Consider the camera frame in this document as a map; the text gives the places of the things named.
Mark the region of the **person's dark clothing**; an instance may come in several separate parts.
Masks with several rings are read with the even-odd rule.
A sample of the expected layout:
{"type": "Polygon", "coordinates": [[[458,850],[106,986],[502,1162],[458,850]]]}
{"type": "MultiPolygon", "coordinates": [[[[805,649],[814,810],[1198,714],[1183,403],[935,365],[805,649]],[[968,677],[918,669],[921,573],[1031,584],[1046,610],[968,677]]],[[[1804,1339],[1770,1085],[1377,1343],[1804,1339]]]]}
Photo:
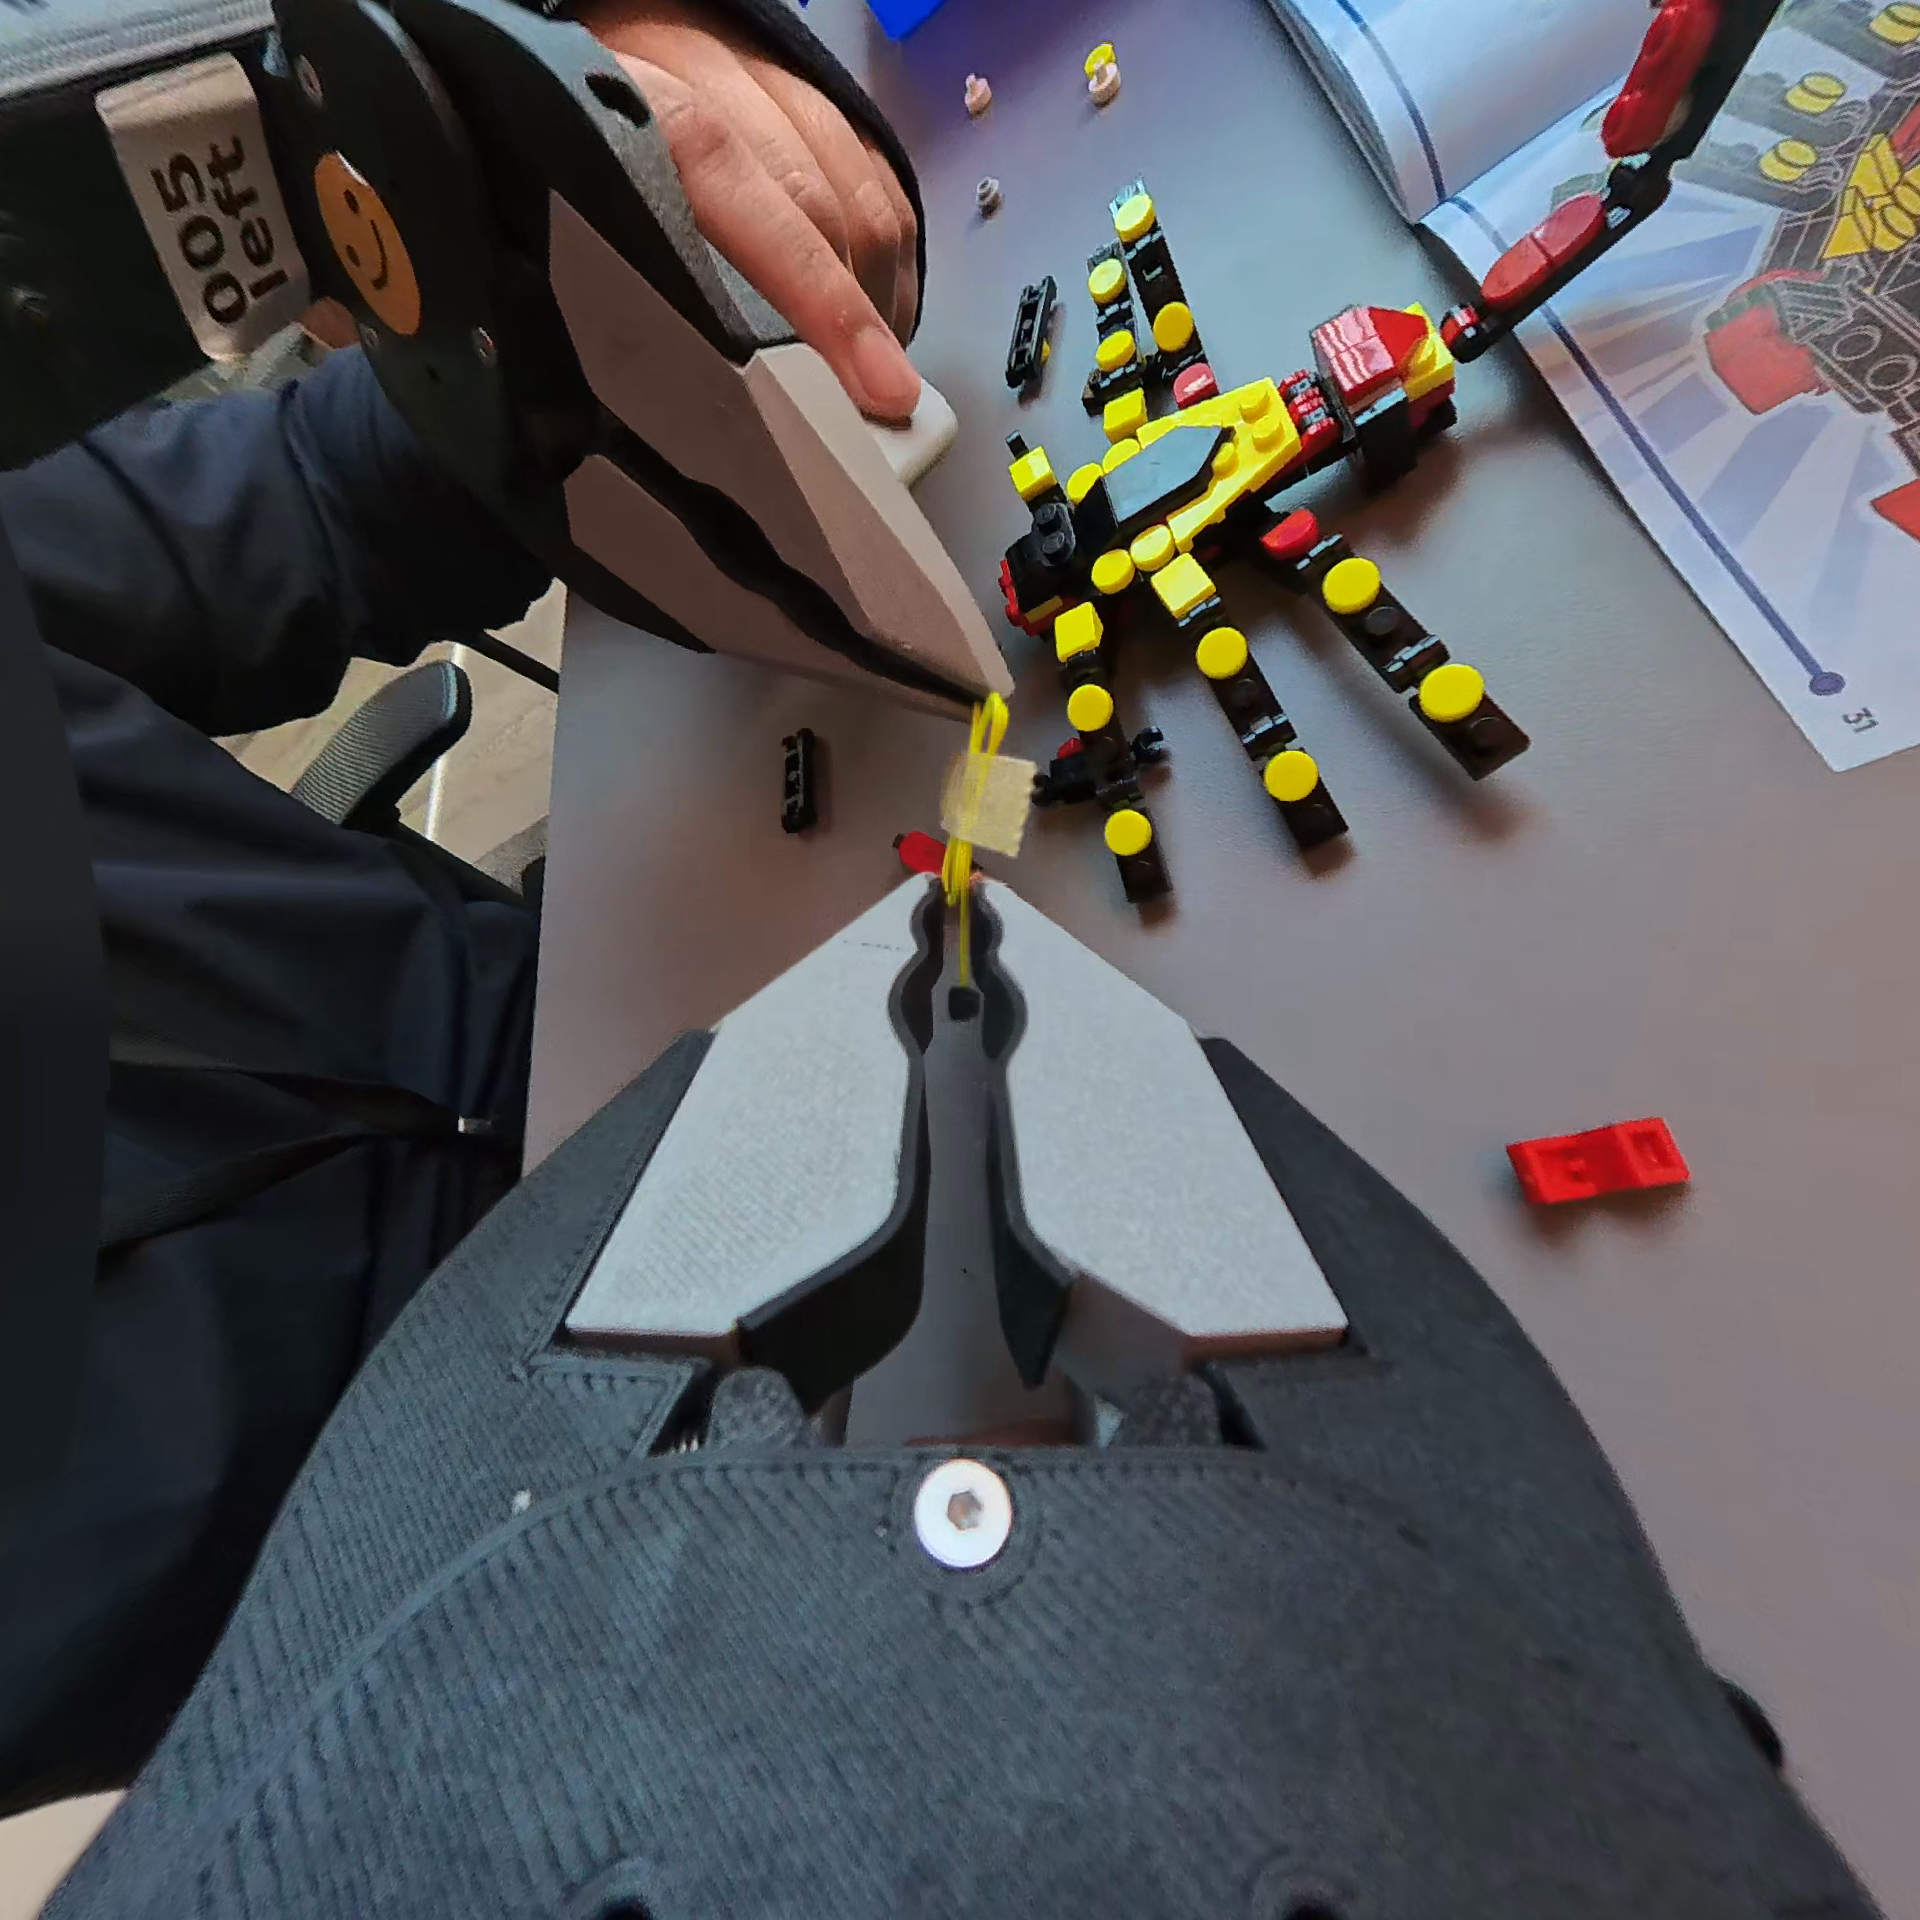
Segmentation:
{"type": "Polygon", "coordinates": [[[3,1813],[120,1788],[397,1311],[515,1176],[537,921],[146,695],[65,725],[103,922],[78,1436],[3,1545],[3,1813]]]}

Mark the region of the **yellow black lego spider model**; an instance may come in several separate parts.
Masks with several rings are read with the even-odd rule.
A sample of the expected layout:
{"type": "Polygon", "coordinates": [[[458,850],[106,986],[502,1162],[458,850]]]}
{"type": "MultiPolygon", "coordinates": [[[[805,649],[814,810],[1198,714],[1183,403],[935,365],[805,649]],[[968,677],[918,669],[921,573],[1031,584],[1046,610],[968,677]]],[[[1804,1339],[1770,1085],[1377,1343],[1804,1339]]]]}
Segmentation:
{"type": "Polygon", "coordinates": [[[1107,625],[1156,607],[1300,852],[1347,832],[1321,764],[1300,743],[1214,577],[1219,562],[1265,564],[1318,607],[1355,657],[1469,780],[1530,751],[1484,674],[1386,586],[1379,567],[1287,492],[1349,465],[1372,491],[1413,472],[1456,425],[1461,366],[1487,357],[1667,200],[1740,82],[1780,5],[1652,5],[1644,40],[1599,120],[1602,182],[1554,205],[1506,245],[1471,301],[1430,316],[1420,305],[1352,305],[1309,334],[1309,365],[1219,386],[1201,355],[1164,224],[1131,186],[1112,205],[1115,239],[1092,258],[1102,308],[1100,389],[1107,448],[1060,476],[1046,451],[1007,442],[1027,530],[1000,562],[1005,613],[1049,640],[1066,695],[1067,749],[1031,776],[1036,805],[1098,810],[1125,902],[1171,888],[1142,770],[1161,734],[1129,732],[1115,701],[1107,625]]]}

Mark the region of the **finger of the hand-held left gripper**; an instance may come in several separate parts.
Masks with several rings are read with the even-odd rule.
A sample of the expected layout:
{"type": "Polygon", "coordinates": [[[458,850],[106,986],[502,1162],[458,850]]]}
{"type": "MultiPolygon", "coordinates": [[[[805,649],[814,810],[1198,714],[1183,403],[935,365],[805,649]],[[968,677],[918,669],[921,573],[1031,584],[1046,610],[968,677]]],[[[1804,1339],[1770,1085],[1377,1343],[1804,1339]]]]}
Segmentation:
{"type": "Polygon", "coordinates": [[[972,590],[814,349],[770,344],[731,362],[561,196],[548,200],[548,278],[609,417],[593,456],[688,526],[727,500],[873,645],[963,691],[962,702],[912,706],[1011,692],[972,590]]]}
{"type": "Polygon", "coordinates": [[[755,521],[720,496],[693,526],[603,455],[565,483],[573,548],[621,580],[645,615],[631,622],[683,630],[713,655],[822,682],[873,687],[907,705],[962,705],[963,689],[887,655],[839,604],[786,564],[755,521]]]}

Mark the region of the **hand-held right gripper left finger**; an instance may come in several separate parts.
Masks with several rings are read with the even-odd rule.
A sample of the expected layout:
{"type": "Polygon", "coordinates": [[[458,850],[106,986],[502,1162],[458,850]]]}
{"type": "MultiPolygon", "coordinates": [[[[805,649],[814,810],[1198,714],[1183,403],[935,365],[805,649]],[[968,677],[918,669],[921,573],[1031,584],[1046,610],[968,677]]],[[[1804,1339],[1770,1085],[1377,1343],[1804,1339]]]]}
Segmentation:
{"type": "Polygon", "coordinates": [[[710,1030],[571,1341],[767,1371],[808,1412],[899,1345],[921,1300],[943,916],[910,878],[710,1030]]]}

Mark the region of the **person's left forearm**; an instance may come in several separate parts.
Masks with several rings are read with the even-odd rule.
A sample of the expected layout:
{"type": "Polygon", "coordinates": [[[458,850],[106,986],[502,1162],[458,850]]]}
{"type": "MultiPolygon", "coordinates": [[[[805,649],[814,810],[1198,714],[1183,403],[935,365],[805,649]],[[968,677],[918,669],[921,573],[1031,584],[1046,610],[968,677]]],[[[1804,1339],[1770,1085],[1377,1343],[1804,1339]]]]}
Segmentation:
{"type": "Polygon", "coordinates": [[[1,509],[67,728],[121,689],[206,736],[313,717],[350,661],[512,625],[554,578],[360,349],[131,408],[6,472],[1,509]]]}

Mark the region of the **grey mesh office chair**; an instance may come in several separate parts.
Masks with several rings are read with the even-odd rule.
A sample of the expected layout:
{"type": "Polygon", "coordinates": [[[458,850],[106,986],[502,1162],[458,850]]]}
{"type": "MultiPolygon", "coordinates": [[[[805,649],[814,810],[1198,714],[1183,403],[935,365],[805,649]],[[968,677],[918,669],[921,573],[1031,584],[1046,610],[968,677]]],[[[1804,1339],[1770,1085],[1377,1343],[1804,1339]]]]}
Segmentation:
{"type": "Polygon", "coordinates": [[[459,665],[416,665],[376,691],[325,740],[292,785],[292,799],[346,830],[390,843],[418,868],[434,866],[464,901],[492,901],[540,916],[545,857],[500,883],[402,823],[399,801],[471,723],[471,687],[459,665]]]}

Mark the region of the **red flat lego plate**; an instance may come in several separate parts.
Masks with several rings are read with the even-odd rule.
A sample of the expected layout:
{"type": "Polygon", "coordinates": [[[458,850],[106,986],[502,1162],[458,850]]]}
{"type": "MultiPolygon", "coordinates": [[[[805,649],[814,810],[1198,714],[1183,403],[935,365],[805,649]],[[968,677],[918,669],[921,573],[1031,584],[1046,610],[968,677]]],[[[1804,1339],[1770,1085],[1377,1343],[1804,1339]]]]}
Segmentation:
{"type": "Polygon", "coordinates": [[[1503,1157],[1533,1206],[1583,1205],[1644,1191],[1683,1189],[1690,1167],[1662,1116],[1507,1142],[1503,1157]]]}

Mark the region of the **lego instruction booklet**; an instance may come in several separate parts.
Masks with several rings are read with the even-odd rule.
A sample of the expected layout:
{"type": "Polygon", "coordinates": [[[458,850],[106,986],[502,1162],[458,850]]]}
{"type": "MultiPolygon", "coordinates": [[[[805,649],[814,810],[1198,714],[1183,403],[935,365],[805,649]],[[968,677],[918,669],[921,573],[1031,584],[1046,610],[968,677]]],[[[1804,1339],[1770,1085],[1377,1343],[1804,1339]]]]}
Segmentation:
{"type": "MultiPolygon", "coordinates": [[[[1598,196],[1654,5],[1272,5],[1471,282],[1598,196]]],[[[1917,739],[1915,5],[1764,27],[1645,224],[1517,326],[1626,504],[1836,770],[1917,739]]]]}

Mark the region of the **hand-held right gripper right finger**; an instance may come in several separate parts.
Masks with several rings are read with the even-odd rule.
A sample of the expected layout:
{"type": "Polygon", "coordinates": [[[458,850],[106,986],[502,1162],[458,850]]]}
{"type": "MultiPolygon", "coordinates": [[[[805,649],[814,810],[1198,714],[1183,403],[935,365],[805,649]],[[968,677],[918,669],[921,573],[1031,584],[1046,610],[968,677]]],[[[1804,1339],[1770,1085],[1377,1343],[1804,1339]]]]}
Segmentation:
{"type": "Polygon", "coordinates": [[[1027,1386],[1125,1400],[1347,1317],[1188,1023],[1007,885],[976,890],[998,1319],[1027,1386]]]}

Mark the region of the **person's left hand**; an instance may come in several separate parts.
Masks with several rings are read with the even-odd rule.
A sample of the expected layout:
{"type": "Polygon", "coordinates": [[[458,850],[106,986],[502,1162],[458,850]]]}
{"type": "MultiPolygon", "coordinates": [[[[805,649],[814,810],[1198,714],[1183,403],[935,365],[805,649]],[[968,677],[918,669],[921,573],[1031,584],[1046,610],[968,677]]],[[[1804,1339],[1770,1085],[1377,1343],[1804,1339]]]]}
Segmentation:
{"type": "Polygon", "coordinates": [[[685,14],[600,28],[667,144],[693,220],[869,421],[912,419],[918,214],[808,81],[685,14]]]}

